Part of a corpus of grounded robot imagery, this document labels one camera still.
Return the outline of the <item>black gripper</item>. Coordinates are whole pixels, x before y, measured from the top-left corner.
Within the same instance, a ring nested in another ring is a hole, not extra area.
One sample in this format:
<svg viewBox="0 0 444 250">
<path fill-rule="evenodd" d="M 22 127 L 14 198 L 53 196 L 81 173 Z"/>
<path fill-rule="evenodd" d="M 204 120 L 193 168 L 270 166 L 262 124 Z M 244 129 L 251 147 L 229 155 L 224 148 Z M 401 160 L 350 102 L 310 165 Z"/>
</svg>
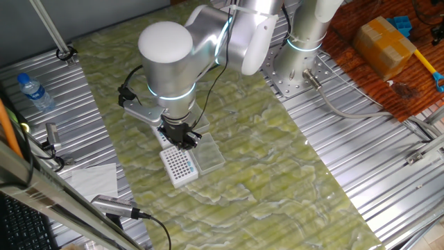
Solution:
<svg viewBox="0 0 444 250">
<path fill-rule="evenodd" d="M 161 116 L 160 132 L 179 150 L 196 148 L 202 135 L 191 131 L 188 123 L 177 123 L 166 116 Z"/>
</svg>

